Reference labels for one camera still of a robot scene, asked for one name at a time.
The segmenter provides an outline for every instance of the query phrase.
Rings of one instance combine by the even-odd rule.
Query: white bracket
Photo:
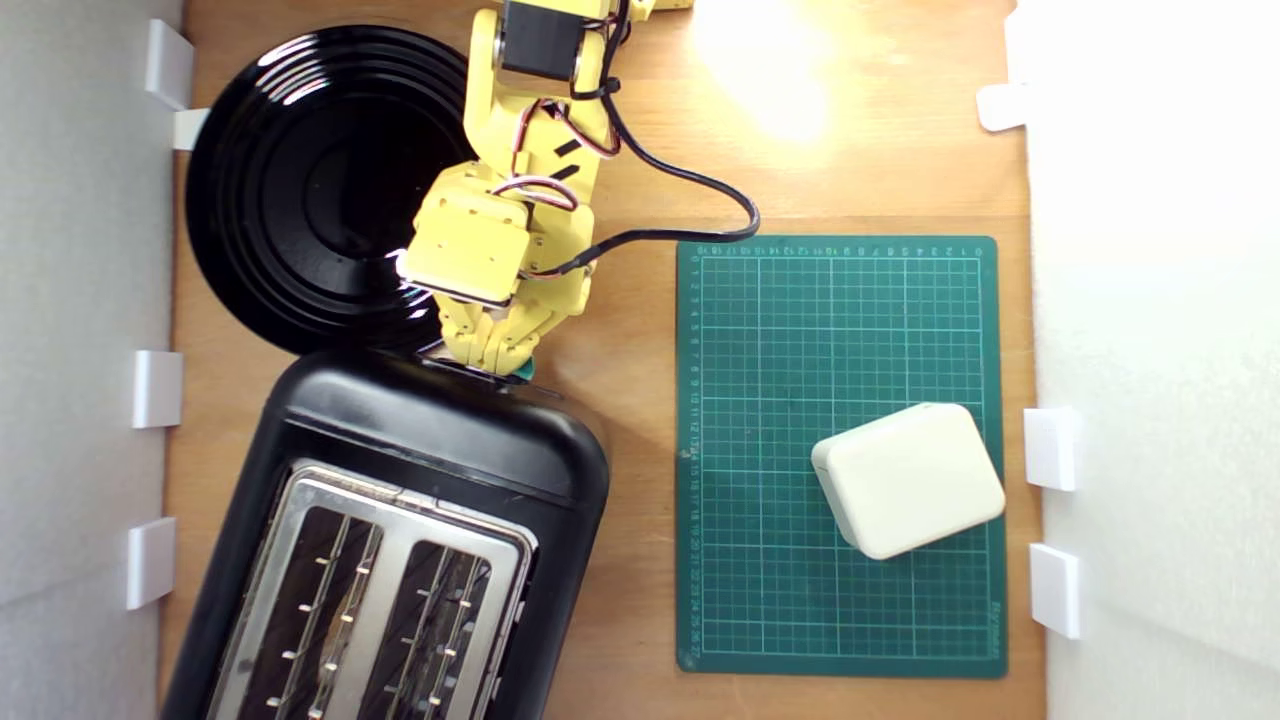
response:
[[[1030,9],[1015,8],[1005,18],[1005,63],[1009,82],[978,90],[978,122],[988,132],[1001,132],[1027,124],[1030,108],[1030,58],[1033,53]]]
[[[1075,436],[1079,418],[1070,409],[1023,410],[1027,482],[1043,488],[1075,492]]]
[[[182,423],[182,352],[140,350],[133,355],[133,427]]]
[[[152,19],[147,35],[146,90],[174,110],[173,149],[192,150],[209,109],[191,109],[196,47],[164,20]]]
[[[173,114],[173,149],[191,151],[196,149],[200,128],[205,127],[209,108],[198,110],[179,110]]]
[[[196,49],[164,20],[151,20],[147,33],[147,92],[174,110],[191,106]]]
[[[173,592],[177,556],[178,523],[173,518],[129,529],[125,609],[137,610]]]
[[[1032,618],[1069,639],[1080,637],[1080,560],[1032,543]]]

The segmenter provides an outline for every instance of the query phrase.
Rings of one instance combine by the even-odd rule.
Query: red and white wire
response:
[[[613,32],[613,26],[618,24],[618,15],[616,13],[609,13],[604,19],[588,19],[582,20],[582,29],[598,29],[604,33],[608,38],[609,33]]]
[[[618,137],[618,133],[613,132],[612,126],[609,126],[609,140],[608,145],[605,146],[596,142],[593,137],[582,132],[582,128],[577,127],[577,123],[575,123],[573,119],[568,117],[568,105],[566,105],[563,101],[553,102],[549,110],[553,118],[564,123],[564,127],[568,128],[568,132],[573,136],[575,140],[577,140],[580,145],[591,150],[600,158],[605,159],[616,158],[618,152],[622,152],[622,138]]]
[[[511,138],[511,176],[516,177],[516,160],[520,158],[520,152],[525,149],[525,136],[529,135],[529,122],[534,118],[534,113],[539,108],[547,106],[548,102],[553,102],[548,97],[539,97],[524,111],[520,113],[520,122],[516,123],[516,133]]]
[[[535,192],[527,188],[530,187],[545,187],[554,190],[558,195],[548,195],[545,192]],[[503,192],[518,191],[521,195],[532,200],[535,202],[544,202],[553,208],[559,208],[561,210],[568,210],[572,213],[579,208],[577,193],[573,188],[564,184],[564,182],[556,178],[545,176],[516,176],[511,179],[503,181],[498,187],[490,190],[492,195],[502,195]]]

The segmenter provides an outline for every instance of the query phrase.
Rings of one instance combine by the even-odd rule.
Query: white wall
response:
[[[164,479],[129,429],[132,354],[169,343],[152,17],[180,0],[0,0],[0,717],[154,715],[156,610],[124,611]]]
[[[1274,3],[1024,0],[1039,404],[1083,418],[1053,720],[1280,716]]]

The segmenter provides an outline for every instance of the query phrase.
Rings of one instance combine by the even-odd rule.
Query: black cable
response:
[[[760,209],[755,206],[755,202],[748,197],[742,191],[736,187],[716,179],[694,170],[680,168],[672,165],[671,163],[663,161],[654,158],[645,150],[640,142],[631,135],[627,129],[627,124],[622,120],[622,114],[618,113],[618,106],[613,102],[613,92],[621,88],[621,83],[617,78],[609,77],[609,69],[613,67],[613,56],[618,51],[618,46],[622,45],[630,22],[627,15],[631,13],[631,0],[620,0],[618,3],[618,17],[617,24],[613,27],[613,32],[609,35],[609,40],[604,46],[604,59],[600,65],[600,102],[604,105],[604,111],[609,117],[609,123],[613,126],[613,132],[618,133],[622,142],[636,154],[637,158],[648,163],[650,167],[668,174],[685,179],[689,182],[698,183],[703,187],[714,190],[722,195],[727,195],[735,202],[742,206],[748,214],[748,223],[741,229],[736,231],[695,231],[695,229],[681,229],[681,228],[635,228],[613,237],[605,238],[591,247],[588,247],[582,252],[573,256],[573,259],[557,265],[549,270],[540,273],[531,273],[534,277],[556,277],[563,275],[577,268],[582,268],[600,255],[613,250],[614,247],[626,245],[628,242],[635,242],[637,240],[675,240],[684,242],[739,242],[746,240],[755,234],[760,229]]]

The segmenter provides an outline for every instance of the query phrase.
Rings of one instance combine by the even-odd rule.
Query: black plate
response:
[[[344,26],[266,53],[223,91],[187,173],[200,269],[250,329],[291,352],[410,351],[435,302],[385,256],[436,174],[474,158],[466,60],[421,35]]]

